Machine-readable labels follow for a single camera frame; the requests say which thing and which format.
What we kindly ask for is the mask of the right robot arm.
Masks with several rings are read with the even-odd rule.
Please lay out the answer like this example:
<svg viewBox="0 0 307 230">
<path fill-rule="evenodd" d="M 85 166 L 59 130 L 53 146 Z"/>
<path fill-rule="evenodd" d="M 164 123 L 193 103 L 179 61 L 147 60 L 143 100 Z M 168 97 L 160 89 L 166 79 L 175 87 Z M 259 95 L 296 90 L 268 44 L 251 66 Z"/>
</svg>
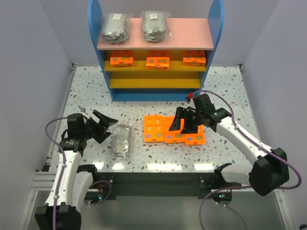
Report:
<svg viewBox="0 0 307 230">
<path fill-rule="evenodd" d="M 201 94 L 192 99 L 193 107 L 177 107 L 169 131 L 195 134 L 199 126 L 211 128 L 231 142 L 250 163 L 237 167 L 225 163 L 215 169 L 220 183 L 250 185 L 256 193 L 266 196 L 289 180 L 287 155 L 281 148 L 273 149 L 248 133 L 224 108 L 215 108 L 209 95 Z"/>
</svg>

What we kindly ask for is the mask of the silver scrubber pack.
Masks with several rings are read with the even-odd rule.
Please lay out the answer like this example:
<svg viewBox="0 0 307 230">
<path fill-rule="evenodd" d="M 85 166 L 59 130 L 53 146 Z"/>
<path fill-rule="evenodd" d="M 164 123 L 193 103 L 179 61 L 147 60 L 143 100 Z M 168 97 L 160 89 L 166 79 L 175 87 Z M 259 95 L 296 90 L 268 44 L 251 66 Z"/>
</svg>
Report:
<svg viewBox="0 0 307 230">
<path fill-rule="evenodd" d="M 168 26 L 168 11 L 143 11 L 142 32 L 145 41 L 158 43 L 171 36 Z"/>
<path fill-rule="evenodd" d="M 128 13 L 109 13 L 102 16 L 99 38 L 112 44 L 127 42 L 132 17 Z"/>
<path fill-rule="evenodd" d="M 130 156 L 131 134 L 131 123 L 119 123 L 115 126 L 113 130 L 111 149 L 117 159 L 125 159 Z"/>
</svg>

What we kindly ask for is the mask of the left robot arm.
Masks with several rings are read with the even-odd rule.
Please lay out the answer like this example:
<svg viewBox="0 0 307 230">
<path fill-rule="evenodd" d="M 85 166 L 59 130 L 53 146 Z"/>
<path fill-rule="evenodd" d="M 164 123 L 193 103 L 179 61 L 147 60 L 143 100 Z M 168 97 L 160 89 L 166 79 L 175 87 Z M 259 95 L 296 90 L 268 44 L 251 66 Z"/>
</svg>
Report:
<svg viewBox="0 0 307 230">
<path fill-rule="evenodd" d="M 35 219 L 41 230 L 79 230 L 82 225 L 80 207 L 87 191 L 95 185 L 106 185 L 107 194 L 100 198 L 100 204 L 107 200 L 112 191 L 109 181 L 97 178 L 93 164 L 81 165 L 87 141 L 94 139 L 101 144 L 110 135 L 108 128 L 118 120 L 93 110 L 99 120 L 83 112 L 65 117 L 67 129 L 61 141 L 51 141 L 59 149 L 59 164 L 52 188 L 42 207 L 35 210 Z"/>
</svg>

